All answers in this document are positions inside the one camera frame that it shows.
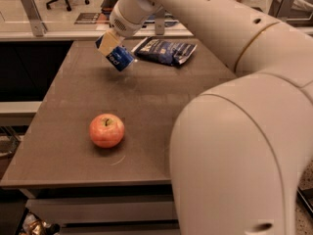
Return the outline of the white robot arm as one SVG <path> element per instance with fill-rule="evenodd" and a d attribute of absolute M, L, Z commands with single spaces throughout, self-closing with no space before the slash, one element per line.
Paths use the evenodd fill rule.
<path fill-rule="evenodd" d="M 170 176 L 182 235 L 294 235 L 298 181 L 313 155 L 312 40 L 234 0 L 118 0 L 108 53 L 165 9 L 235 78 L 176 120 Z"/>

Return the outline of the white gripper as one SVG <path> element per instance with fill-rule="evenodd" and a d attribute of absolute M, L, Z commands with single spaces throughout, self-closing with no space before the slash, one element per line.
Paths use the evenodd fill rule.
<path fill-rule="evenodd" d="M 110 25 L 97 39 L 97 49 L 105 57 L 121 44 L 124 37 L 133 36 L 161 5 L 152 0 L 118 0 L 110 15 Z"/>

